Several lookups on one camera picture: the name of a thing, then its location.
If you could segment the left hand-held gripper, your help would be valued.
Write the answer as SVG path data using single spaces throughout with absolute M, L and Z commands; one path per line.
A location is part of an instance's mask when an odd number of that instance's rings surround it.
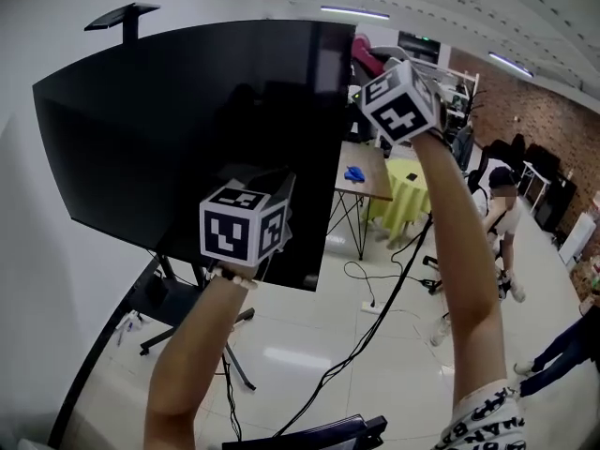
M 203 256 L 255 267 L 292 239 L 289 217 L 296 175 L 268 172 L 258 178 L 257 189 L 232 179 L 200 202 Z

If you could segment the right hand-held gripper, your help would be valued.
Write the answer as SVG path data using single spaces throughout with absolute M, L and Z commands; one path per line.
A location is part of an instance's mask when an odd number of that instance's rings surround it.
M 362 87 L 360 108 L 391 145 L 443 128 L 440 86 L 409 60 L 388 59 L 384 73 Z

